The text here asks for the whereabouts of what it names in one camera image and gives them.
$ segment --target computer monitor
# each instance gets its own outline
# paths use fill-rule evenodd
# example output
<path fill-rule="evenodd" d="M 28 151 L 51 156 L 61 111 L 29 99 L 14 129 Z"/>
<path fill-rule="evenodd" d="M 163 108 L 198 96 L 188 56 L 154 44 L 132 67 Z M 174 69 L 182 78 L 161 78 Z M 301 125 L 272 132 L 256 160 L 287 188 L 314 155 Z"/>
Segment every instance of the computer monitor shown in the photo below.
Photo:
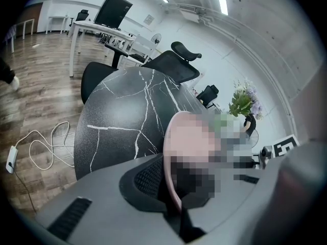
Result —
<path fill-rule="evenodd" d="M 105 0 L 98 11 L 95 23 L 118 28 L 133 4 L 126 0 Z"/>

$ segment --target office chair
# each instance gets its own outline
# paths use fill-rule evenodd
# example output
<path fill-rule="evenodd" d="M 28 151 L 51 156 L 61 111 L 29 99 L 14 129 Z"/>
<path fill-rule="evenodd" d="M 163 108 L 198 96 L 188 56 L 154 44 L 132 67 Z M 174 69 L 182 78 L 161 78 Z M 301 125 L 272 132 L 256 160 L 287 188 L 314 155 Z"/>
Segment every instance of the office chair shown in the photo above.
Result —
<path fill-rule="evenodd" d="M 81 97 L 82 101 L 85 104 L 86 100 L 89 98 L 90 94 L 96 88 L 96 86 L 105 79 L 108 75 L 117 71 L 117 66 L 119 58 L 121 55 L 128 56 L 128 53 L 112 46 L 108 43 L 105 44 L 105 47 L 114 51 L 114 56 L 111 66 L 105 65 L 97 62 L 90 62 L 86 69 L 84 70 L 81 84 Z"/>
<path fill-rule="evenodd" d="M 155 69 L 169 75 L 177 83 L 183 83 L 200 75 L 200 72 L 189 64 L 201 58 L 201 54 L 193 54 L 181 42 L 171 44 L 173 51 L 165 51 L 157 58 L 147 62 L 143 67 Z"/>
<path fill-rule="evenodd" d="M 216 86 L 208 85 L 203 92 L 196 96 L 196 98 L 199 100 L 203 100 L 203 105 L 206 107 L 213 99 L 217 98 L 218 93 L 219 90 L 216 88 Z"/>
<path fill-rule="evenodd" d="M 85 19 L 87 19 L 87 17 L 88 17 L 88 10 L 81 10 L 81 12 L 77 14 L 76 21 L 84 21 Z M 69 24 L 69 27 L 71 27 L 72 24 L 73 24 L 73 18 L 71 18 L 71 23 Z"/>
<path fill-rule="evenodd" d="M 81 83 L 81 98 L 84 104 L 96 86 L 114 71 L 117 69 L 102 63 L 90 62 L 87 65 Z"/>

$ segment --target flower bouquet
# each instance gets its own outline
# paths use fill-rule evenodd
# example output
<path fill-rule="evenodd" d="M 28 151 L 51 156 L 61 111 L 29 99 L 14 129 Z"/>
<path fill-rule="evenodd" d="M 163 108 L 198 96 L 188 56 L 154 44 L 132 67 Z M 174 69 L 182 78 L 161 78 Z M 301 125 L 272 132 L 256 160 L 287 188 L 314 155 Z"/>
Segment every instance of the flower bouquet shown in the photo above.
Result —
<path fill-rule="evenodd" d="M 262 119 L 262 105 L 256 95 L 256 88 L 245 81 L 245 84 L 241 84 L 240 81 L 234 83 L 235 92 L 229 105 L 229 113 L 238 117 L 239 114 L 248 116 L 250 113 L 256 119 Z"/>

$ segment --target wall sign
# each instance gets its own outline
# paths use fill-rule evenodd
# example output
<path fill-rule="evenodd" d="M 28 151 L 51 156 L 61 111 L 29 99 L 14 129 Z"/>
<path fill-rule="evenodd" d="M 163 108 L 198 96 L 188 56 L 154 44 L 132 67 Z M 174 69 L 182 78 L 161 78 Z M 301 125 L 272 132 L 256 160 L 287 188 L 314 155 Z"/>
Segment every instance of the wall sign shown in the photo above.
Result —
<path fill-rule="evenodd" d="M 150 25 L 153 20 L 154 20 L 154 17 L 151 15 L 148 15 L 147 18 L 145 18 L 144 23 L 146 23 L 147 25 Z"/>

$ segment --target chair headrest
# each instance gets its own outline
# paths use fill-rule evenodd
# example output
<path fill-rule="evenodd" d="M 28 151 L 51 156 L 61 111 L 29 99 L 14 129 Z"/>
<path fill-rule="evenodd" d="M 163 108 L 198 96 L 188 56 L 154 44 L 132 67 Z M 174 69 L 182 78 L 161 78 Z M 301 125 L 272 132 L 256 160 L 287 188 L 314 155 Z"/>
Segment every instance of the chair headrest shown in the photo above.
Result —
<path fill-rule="evenodd" d="M 181 42 L 173 42 L 171 48 L 176 54 L 187 61 L 194 61 L 195 59 L 202 57 L 202 54 L 191 53 Z"/>

